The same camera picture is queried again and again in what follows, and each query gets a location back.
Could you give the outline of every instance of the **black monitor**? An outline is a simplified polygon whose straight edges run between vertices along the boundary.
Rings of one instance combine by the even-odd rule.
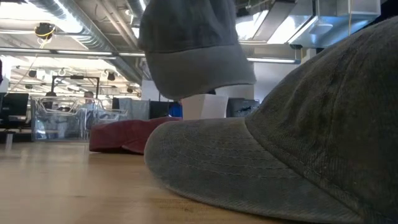
[[[26,121],[28,93],[8,93],[1,97],[0,119],[6,126],[19,126]]]

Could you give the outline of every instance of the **wooden table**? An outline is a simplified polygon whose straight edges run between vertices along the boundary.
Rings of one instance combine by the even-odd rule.
[[[0,145],[0,223],[291,223],[230,212],[163,189],[142,156],[85,143]]]

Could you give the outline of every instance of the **gray baseball cap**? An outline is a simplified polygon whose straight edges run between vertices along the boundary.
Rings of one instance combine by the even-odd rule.
[[[177,100],[218,87],[255,84],[238,42],[233,0],[152,0],[139,46],[160,93]]]
[[[398,223],[398,17],[325,49],[245,118],[165,123],[145,162],[199,202],[315,223]]]

